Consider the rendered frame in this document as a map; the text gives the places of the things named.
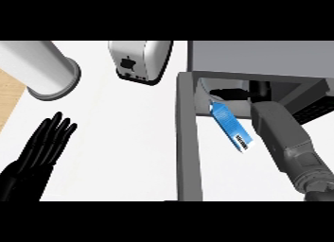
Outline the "blue milk carton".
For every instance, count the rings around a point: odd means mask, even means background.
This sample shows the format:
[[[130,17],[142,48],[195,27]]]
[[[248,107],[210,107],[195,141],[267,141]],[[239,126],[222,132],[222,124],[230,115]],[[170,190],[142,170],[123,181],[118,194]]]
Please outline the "blue milk carton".
[[[254,142],[241,125],[233,113],[227,109],[226,105],[219,102],[210,104],[210,114],[219,124],[223,133],[235,147],[235,149],[245,153],[251,148]]]

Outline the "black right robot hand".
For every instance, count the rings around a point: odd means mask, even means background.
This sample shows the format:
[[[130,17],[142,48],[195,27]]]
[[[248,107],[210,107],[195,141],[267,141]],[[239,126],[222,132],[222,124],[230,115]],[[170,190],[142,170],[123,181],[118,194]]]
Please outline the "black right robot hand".
[[[251,103],[270,101],[270,83],[267,81],[251,80],[248,82],[248,90],[236,89],[214,89],[208,92],[222,100],[250,100]]]

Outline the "grey microwave door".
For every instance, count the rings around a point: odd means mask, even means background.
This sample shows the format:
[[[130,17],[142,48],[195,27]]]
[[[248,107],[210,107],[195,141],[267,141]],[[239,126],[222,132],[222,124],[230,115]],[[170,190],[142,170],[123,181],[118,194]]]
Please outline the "grey microwave door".
[[[176,183],[177,200],[202,201],[192,74],[176,78]]]

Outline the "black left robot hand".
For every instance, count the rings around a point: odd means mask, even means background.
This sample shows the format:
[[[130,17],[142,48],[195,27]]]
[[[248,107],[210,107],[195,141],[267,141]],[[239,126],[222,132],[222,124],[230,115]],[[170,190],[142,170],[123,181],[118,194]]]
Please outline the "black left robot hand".
[[[37,202],[49,182],[53,166],[77,124],[56,112],[46,118],[25,144],[18,159],[0,173],[0,201]]]

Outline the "silver toaster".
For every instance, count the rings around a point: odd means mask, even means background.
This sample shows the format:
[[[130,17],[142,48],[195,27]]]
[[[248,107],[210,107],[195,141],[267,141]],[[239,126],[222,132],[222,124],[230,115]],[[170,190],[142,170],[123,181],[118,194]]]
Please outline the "silver toaster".
[[[173,41],[108,41],[117,76],[155,85],[167,69]]]

